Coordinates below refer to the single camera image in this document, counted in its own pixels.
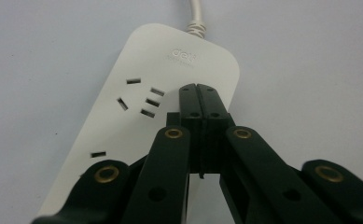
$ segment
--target electrical outlet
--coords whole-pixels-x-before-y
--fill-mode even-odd
[[[239,66],[225,49],[174,28],[148,24],[129,37],[39,215],[63,206],[81,174],[98,161],[132,164],[144,157],[168,112],[179,111],[178,89],[216,88],[229,107]]]

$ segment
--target power strip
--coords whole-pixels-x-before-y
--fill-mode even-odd
[[[58,212],[79,177],[103,160],[132,164],[150,150],[168,112],[179,111],[178,89],[215,88],[229,107],[239,66],[225,49],[161,24],[129,37],[59,172],[39,215]]]

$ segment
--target white cable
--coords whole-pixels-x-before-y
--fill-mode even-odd
[[[206,28],[204,22],[202,21],[201,1],[190,0],[190,7],[192,10],[192,21],[188,25],[187,33],[204,39]]]

